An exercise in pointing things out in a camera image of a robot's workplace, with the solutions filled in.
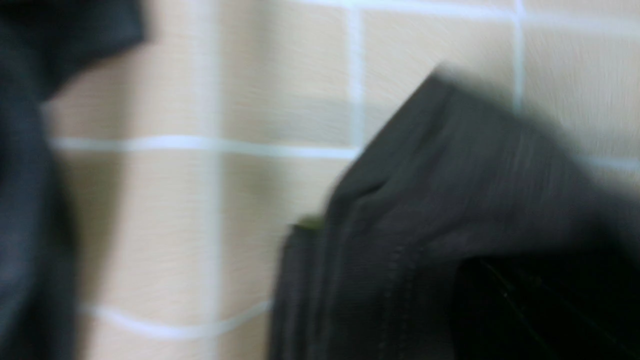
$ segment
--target tiled wall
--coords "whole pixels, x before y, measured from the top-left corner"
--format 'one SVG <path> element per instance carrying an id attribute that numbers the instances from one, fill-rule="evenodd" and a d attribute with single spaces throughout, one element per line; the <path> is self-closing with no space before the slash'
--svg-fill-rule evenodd
<path id="1" fill-rule="evenodd" d="M 600 179 L 639 182 L 636 0 L 148 0 L 147 11 L 149 44 L 52 106 L 83 239 L 84 359 L 262 359 L 287 224 L 321 211 L 441 61 L 501 86 L 516 111 L 544 109 Z"/>

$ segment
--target stitched seam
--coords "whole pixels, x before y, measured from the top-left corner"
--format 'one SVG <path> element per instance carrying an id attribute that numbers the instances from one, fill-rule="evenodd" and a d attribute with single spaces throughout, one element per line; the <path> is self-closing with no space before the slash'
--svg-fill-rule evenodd
<path id="1" fill-rule="evenodd" d="M 391 296 L 393 285 L 397 276 L 398 264 L 397 261 L 400 258 L 400 255 L 404 251 L 404 245 L 397 246 L 396 249 L 391 253 L 391 258 L 387 265 L 387 286 L 385 288 L 385 312 L 382 322 L 382 327 L 380 330 L 380 342 L 378 343 L 378 360 L 384 360 L 385 358 L 385 350 L 387 347 L 388 341 L 388 328 L 389 322 L 391 321 Z"/>
<path id="2" fill-rule="evenodd" d="M 411 261 L 409 264 L 409 280 L 405 283 L 404 289 L 404 309 L 402 313 L 402 324 L 401 324 L 401 332 L 400 332 L 400 341 L 398 345 L 398 360 L 403 360 L 405 358 L 405 350 L 406 350 L 406 333 L 408 328 L 409 321 L 409 310 L 411 309 L 411 301 L 413 300 L 413 285 L 415 284 L 415 274 L 417 271 L 417 264 L 422 258 L 422 253 L 424 252 L 424 246 L 421 246 L 418 249 L 418 254 L 415 257 L 414 261 Z"/>

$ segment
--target hanging garment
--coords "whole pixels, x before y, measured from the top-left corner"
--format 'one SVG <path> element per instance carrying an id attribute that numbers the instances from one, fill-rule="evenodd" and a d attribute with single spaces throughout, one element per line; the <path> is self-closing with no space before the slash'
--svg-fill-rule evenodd
<path id="1" fill-rule="evenodd" d="M 457 84 L 427 78 L 293 227 L 270 360 L 640 359 L 640 202 Z"/>
<path id="2" fill-rule="evenodd" d="M 74 358 L 74 229 L 41 104 L 142 40 L 134 0 L 0 0 L 0 359 Z"/>

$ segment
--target beige tile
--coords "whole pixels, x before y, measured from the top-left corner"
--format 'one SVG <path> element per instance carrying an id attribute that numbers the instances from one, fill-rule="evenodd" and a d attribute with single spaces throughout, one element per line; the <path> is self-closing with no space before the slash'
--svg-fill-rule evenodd
<path id="1" fill-rule="evenodd" d="M 226 155 L 220 318 L 268 299 L 289 225 L 324 208 L 344 160 Z"/>
<path id="2" fill-rule="evenodd" d="M 220 13 L 224 136 L 347 145 L 345 10 L 226 0 Z"/>
<path id="3" fill-rule="evenodd" d="M 81 360 L 208 360 L 205 340 L 160 340 L 90 316 L 81 319 Z"/>
<path id="4" fill-rule="evenodd" d="M 202 321 L 201 156 L 67 155 L 88 302 L 168 325 Z"/>
<path id="5" fill-rule="evenodd" d="M 191 6 L 174 0 L 145 5 L 149 36 L 131 54 L 127 134 L 199 135 Z"/>
<path id="6" fill-rule="evenodd" d="M 127 124 L 128 54 L 96 64 L 73 79 L 54 98 L 48 121 L 52 136 L 115 139 Z"/>
<path id="7" fill-rule="evenodd" d="M 527 10 L 575 13 L 584 15 L 613 15 L 639 17 L 640 2 L 637 0 L 524 0 Z"/>
<path id="8" fill-rule="evenodd" d="M 428 15 L 365 12 L 366 137 L 386 123 L 443 61 L 513 88 L 513 26 Z M 505 92 L 499 101 L 511 104 Z"/>
<path id="9" fill-rule="evenodd" d="M 218 359 L 262 360 L 268 348 L 269 314 L 260 315 L 218 338 Z"/>
<path id="10" fill-rule="evenodd" d="M 575 151 L 640 154 L 640 44 L 525 27 L 525 97 L 573 137 Z"/>

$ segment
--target white grout line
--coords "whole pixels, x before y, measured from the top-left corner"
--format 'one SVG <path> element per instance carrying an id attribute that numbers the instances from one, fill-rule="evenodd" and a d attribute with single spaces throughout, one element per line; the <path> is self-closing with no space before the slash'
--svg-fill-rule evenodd
<path id="1" fill-rule="evenodd" d="M 513 29 L 513 111 L 522 111 L 525 82 L 525 44 L 522 18 L 525 16 L 522 0 L 515 0 L 516 17 Z"/>
<path id="2" fill-rule="evenodd" d="M 256 306 L 253 306 L 249 310 L 244 311 L 240 315 L 236 315 L 231 319 L 219 322 L 216 325 L 216 336 L 222 335 L 226 332 L 233 331 L 234 329 L 248 323 L 254 318 L 266 313 L 271 309 L 271 301 L 261 302 Z"/>
<path id="3" fill-rule="evenodd" d="M 349 56 L 349 100 L 351 103 L 351 144 L 361 147 L 364 140 L 364 59 L 362 14 L 350 8 L 347 17 Z"/>
<path id="4" fill-rule="evenodd" d="M 612 17 L 579 17 L 563 13 L 528 13 L 522 18 L 528 24 L 563 28 L 597 35 L 640 37 L 640 22 Z"/>
<path id="5" fill-rule="evenodd" d="M 130 152 L 163 149 L 216 150 L 223 153 L 245 154 L 274 158 L 347 159 L 358 157 L 361 148 L 305 147 L 241 142 L 237 140 L 211 140 L 202 136 L 166 135 L 131 140 L 96 140 L 85 138 L 57 138 L 51 140 L 55 149 Z"/>
<path id="6" fill-rule="evenodd" d="M 212 142 L 202 136 L 164 135 L 130 140 L 98 140 L 86 138 L 55 138 L 56 149 L 99 152 L 127 152 L 161 149 L 210 149 Z"/>
<path id="7" fill-rule="evenodd" d="M 515 13 L 508 9 L 421 0 L 350 0 L 348 3 L 350 6 L 355 6 L 364 10 L 420 13 L 425 15 L 461 17 L 466 19 L 511 20 L 515 16 Z"/>
<path id="8" fill-rule="evenodd" d="M 340 149 L 334 147 L 302 147 L 267 145 L 239 142 L 235 140 L 219 140 L 221 152 L 274 158 L 312 158 L 312 159 L 347 159 L 352 160 L 360 154 L 360 148 Z"/>
<path id="9" fill-rule="evenodd" d="M 221 89 L 220 89 L 220 50 L 218 29 L 217 1 L 191 0 L 191 17 L 193 25 L 193 57 L 195 71 L 193 74 L 193 90 L 195 113 L 200 121 L 200 134 L 217 138 L 218 125 L 221 123 Z M 203 148 L 211 148 L 212 142 L 207 138 L 191 138 L 190 143 Z M 202 299 L 200 307 L 205 319 L 205 341 L 202 342 L 202 357 L 215 360 L 218 358 L 214 335 L 215 321 L 220 301 L 221 277 L 221 231 L 220 231 L 220 157 L 219 152 L 206 152 L 202 155 L 202 173 L 200 177 L 200 193 L 202 196 L 202 248 L 200 255 L 202 276 Z"/>
<path id="10" fill-rule="evenodd" d="M 154 339 L 192 340 L 202 338 L 206 328 L 203 326 L 169 326 L 135 319 L 114 309 L 102 306 L 83 305 L 80 312 L 93 315 L 113 325 L 127 329 L 135 334 Z"/>
<path id="11" fill-rule="evenodd" d="M 115 309 L 104 306 L 82 305 L 80 312 L 105 320 L 120 328 L 127 329 L 134 334 L 141 335 L 152 339 L 162 340 L 193 340 L 204 337 L 215 338 L 226 332 L 248 323 L 254 318 L 266 313 L 271 309 L 271 301 L 264 301 L 257 304 L 232 318 L 222 320 L 209 325 L 193 325 L 193 326 L 171 326 L 162 325 L 160 323 L 139 320 L 131 315 L 125 315 Z"/>
<path id="12" fill-rule="evenodd" d="M 523 6 L 516 6 L 514 12 L 508 8 L 490 6 L 473 6 L 430 2 L 422 0 L 290 0 L 300 3 L 320 4 L 325 6 L 355 7 L 361 10 L 382 10 L 388 12 L 418 13 L 464 19 L 484 19 L 514 21 Z M 613 17 L 594 17 L 569 13 L 526 13 L 521 19 L 527 24 L 537 24 L 551 28 L 567 28 L 601 35 L 621 35 L 640 37 L 640 22 Z"/>

